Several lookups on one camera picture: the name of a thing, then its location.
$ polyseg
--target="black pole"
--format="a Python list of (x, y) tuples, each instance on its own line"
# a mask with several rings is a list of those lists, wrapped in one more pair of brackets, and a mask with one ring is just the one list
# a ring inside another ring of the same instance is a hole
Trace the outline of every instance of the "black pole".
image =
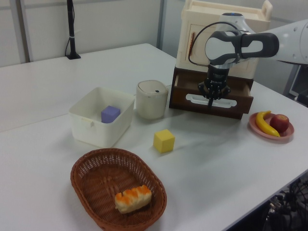
[(67, 0), (67, 15), (68, 15), (68, 28), (69, 28), (69, 43), (71, 45), (71, 53), (67, 55), (67, 58), (80, 59), (80, 55), (76, 53), (76, 47), (75, 47), (73, 0)]

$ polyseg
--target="plastic bin handle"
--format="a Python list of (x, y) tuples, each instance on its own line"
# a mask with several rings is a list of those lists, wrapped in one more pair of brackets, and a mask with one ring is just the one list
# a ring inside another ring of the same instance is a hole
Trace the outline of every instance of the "plastic bin handle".
[(186, 0), (185, 1), (185, 5), (184, 5), (184, 9), (188, 10), (190, 7), (190, 4), (192, 3), (193, 0)]
[(86, 128), (91, 128), (94, 125), (93, 120), (85, 118), (85, 117), (81, 118), (81, 122), (82, 122), (82, 125)]
[(265, 0), (261, 12), (264, 15), (265, 20), (269, 21), (271, 18), (271, 12), (273, 10), (273, 5), (269, 2), (269, 0)]
[[(202, 95), (187, 94), (186, 99), (195, 104), (208, 105), (208, 99), (204, 98)], [(220, 99), (214, 100), (213, 107), (231, 108), (237, 105), (236, 100)]]

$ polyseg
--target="white bin lid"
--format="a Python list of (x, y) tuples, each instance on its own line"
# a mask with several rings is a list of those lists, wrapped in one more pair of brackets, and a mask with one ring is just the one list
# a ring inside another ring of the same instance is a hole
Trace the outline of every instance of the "white bin lid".
[(168, 91), (167, 87), (157, 80), (140, 82), (138, 87), (146, 94), (164, 94)]

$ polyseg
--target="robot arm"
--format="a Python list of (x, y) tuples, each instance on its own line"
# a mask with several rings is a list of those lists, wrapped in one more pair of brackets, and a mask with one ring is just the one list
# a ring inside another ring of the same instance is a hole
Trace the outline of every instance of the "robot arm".
[(299, 21), (262, 33), (255, 33), (238, 13), (225, 13), (205, 44), (210, 61), (207, 79), (198, 85), (202, 95), (219, 100), (231, 90), (227, 86), (229, 69), (251, 58), (269, 58), (291, 64), (308, 64), (308, 20)]
[(246, 30), (242, 15), (234, 16), (228, 13), (220, 20), (233, 23), (238, 30), (224, 26), (217, 28), (210, 36), (205, 45), (205, 54), (212, 65), (225, 65), (224, 67), (228, 68), (257, 57), (293, 64), (308, 64), (308, 20), (257, 34), (251, 29)]

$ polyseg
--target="wicker basket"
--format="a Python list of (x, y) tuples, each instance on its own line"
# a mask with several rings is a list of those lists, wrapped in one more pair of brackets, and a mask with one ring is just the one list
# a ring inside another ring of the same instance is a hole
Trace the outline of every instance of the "wicker basket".
[[(138, 156), (122, 149), (85, 154), (74, 164), (71, 182), (87, 213), (105, 231), (145, 230), (167, 205), (162, 182)], [(115, 194), (143, 184), (152, 191), (150, 204), (128, 214), (115, 209)]]

